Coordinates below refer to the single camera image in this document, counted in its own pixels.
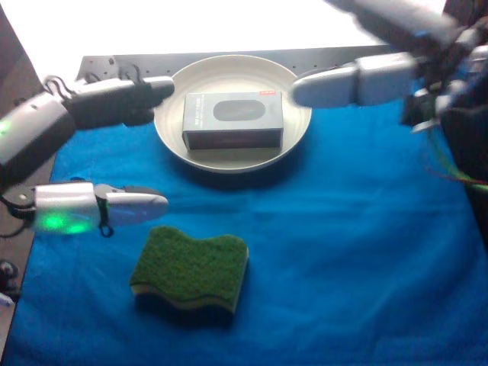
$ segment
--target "gray box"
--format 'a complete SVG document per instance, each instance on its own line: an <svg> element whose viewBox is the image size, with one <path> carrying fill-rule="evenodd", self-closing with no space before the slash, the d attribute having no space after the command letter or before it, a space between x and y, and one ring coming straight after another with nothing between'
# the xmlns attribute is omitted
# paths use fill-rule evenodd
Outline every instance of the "gray box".
<svg viewBox="0 0 488 366"><path fill-rule="evenodd" d="M281 147L281 91L187 94L183 140L188 150Z"/></svg>

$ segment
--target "white plate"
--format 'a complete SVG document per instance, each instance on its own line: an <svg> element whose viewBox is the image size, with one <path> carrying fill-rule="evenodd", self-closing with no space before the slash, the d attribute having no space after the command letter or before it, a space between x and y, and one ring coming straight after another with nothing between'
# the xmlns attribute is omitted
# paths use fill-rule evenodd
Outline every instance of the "white plate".
<svg viewBox="0 0 488 366"><path fill-rule="evenodd" d="M163 143L183 161L217 173L243 173L264 168L288 154L301 140L312 111L291 100L287 90L295 74L282 65L254 56L228 55L203 59L174 76L175 93L156 108L155 122ZM281 149L221 149L187 151L181 131L187 93L283 92L284 133Z"/></svg>

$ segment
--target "black oval on box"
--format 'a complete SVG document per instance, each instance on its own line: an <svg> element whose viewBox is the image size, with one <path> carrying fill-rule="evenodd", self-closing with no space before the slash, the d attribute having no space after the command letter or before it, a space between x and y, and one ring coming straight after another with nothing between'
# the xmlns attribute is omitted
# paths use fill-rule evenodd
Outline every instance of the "black oval on box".
<svg viewBox="0 0 488 366"><path fill-rule="evenodd" d="M220 101L213 107L213 116L218 120L257 120L264 116L266 107L260 101Z"/></svg>

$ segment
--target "wavy sponge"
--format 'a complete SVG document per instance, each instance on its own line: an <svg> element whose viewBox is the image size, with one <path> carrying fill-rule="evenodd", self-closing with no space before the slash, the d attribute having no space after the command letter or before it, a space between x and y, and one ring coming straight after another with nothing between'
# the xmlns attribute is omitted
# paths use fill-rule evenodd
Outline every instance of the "wavy sponge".
<svg viewBox="0 0 488 366"><path fill-rule="evenodd" d="M130 279L134 294L157 294L192 310L218 305L235 313L249 250L238 237L193 239L173 227L151 230Z"/></svg>

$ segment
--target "green light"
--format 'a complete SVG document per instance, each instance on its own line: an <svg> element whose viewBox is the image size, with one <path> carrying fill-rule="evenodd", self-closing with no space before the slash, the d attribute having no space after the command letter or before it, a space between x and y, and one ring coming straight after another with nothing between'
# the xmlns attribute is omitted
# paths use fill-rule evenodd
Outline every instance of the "green light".
<svg viewBox="0 0 488 366"><path fill-rule="evenodd" d="M59 214L44 217L41 225L46 230L59 230L65 225L65 218Z"/></svg>
<svg viewBox="0 0 488 366"><path fill-rule="evenodd" d="M74 223L66 229L66 234L80 234L91 229L88 223Z"/></svg>
<svg viewBox="0 0 488 366"><path fill-rule="evenodd" d="M10 122L7 120L0 120L0 135L3 135L10 128Z"/></svg>

